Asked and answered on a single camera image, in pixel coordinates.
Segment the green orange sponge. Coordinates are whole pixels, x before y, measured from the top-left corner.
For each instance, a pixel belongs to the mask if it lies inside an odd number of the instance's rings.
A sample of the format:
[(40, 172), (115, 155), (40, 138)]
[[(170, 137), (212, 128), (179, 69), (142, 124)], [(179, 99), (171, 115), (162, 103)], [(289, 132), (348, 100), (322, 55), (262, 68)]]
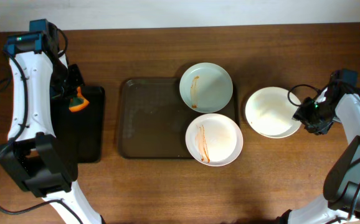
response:
[(82, 89), (80, 86), (76, 89), (77, 94), (70, 99), (69, 110), (73, 113), (79, 112), (85, 109), (89, 105), (89, 101), (82, 95)]

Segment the white plate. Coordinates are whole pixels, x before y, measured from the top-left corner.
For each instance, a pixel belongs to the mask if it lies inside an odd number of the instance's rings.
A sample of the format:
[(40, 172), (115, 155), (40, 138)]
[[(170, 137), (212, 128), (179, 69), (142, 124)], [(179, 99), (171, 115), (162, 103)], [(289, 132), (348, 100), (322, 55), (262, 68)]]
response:
[(186, 129), (185, 143), (191, 156), (211, 167), (234, 162), (243, 148), (243, 135), (232, 119), (217, 113), (198, 116)]
[(297, 132), (301, 122), (293, 119), (300, 100), (288, 90), (266, 87), (253, 93), (245, 104), (245, 118), (254, 131), (274, 139)]

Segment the pale green plate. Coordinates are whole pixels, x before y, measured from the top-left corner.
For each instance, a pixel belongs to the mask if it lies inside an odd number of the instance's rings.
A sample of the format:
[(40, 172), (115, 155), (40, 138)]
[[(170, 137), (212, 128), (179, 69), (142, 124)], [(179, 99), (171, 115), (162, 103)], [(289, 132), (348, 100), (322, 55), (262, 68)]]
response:
[(183, 102), (200, 113), (214, 113), (223, 109), (232, 98), (233, 90), (227, 71), (209, 62), (189, 67), (179, 82)]

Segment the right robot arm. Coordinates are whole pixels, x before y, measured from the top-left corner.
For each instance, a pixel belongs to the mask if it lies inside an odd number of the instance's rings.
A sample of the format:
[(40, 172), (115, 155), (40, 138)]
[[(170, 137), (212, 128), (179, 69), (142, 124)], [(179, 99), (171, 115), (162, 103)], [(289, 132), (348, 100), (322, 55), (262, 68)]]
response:
[(327, 134), (335, 122), (341, 123), (348, 141), (325, 178), (323, 193), (307, 206), (288, 210), (276, 223), (348, 223), (360, 221), (360, 88), (358, 74), (336, 70), (329, 83), (317, 89), (297, 106), (293, 119), (309, 133)]

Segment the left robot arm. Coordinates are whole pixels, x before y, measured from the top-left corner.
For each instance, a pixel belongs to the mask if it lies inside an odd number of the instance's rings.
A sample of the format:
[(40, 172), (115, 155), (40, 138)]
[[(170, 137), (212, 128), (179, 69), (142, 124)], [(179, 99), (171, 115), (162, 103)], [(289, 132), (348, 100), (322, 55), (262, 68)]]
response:
[(87, 86), (59, 41), (65, 34), (46, 19), (7, 38), (14, 85), (7, 143), (0, 165), (25, 192), (51, 205), (66, 223), (103, 223), (78, 183), (78, 165), (102, 155), (105, 91)]

